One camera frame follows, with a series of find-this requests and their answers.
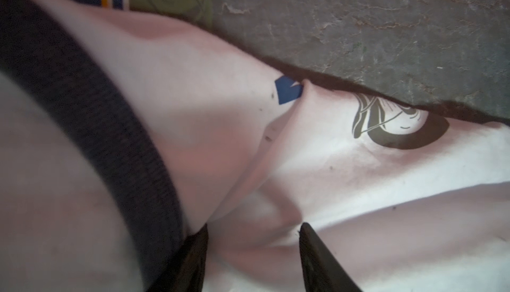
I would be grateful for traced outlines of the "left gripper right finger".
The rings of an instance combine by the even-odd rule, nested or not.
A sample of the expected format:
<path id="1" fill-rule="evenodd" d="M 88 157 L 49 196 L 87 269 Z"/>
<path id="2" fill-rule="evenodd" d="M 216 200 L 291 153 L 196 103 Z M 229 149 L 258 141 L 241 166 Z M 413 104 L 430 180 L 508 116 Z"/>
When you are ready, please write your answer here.
<path id="1" fill-rule="evenodd" d="M 362 292 L 306 222 L 300 227 L 299 249 L 306 292 Z"/>

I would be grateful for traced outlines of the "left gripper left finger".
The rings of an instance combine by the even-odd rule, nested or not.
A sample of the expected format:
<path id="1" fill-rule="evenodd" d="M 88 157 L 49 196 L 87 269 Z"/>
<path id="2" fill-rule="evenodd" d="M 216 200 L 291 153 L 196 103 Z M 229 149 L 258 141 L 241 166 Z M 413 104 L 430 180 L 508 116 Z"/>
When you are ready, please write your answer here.
<path id="1" fill-rule="evenodd" d="M 201 292 L 209 234 L 207 225 L 189 236 L 148 292 Z"/>

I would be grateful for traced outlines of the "white grey-trimmed tank top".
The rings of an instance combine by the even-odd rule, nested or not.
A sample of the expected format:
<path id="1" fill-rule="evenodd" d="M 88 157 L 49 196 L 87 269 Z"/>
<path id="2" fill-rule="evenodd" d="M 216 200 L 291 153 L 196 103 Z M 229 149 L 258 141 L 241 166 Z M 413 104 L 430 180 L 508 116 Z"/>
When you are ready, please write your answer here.
<path id="1" fill-rule="evenodd" d="M 509 128 L 296 82 L 184 21 L 1 0 L 1 290 L 509 290 Z"/>

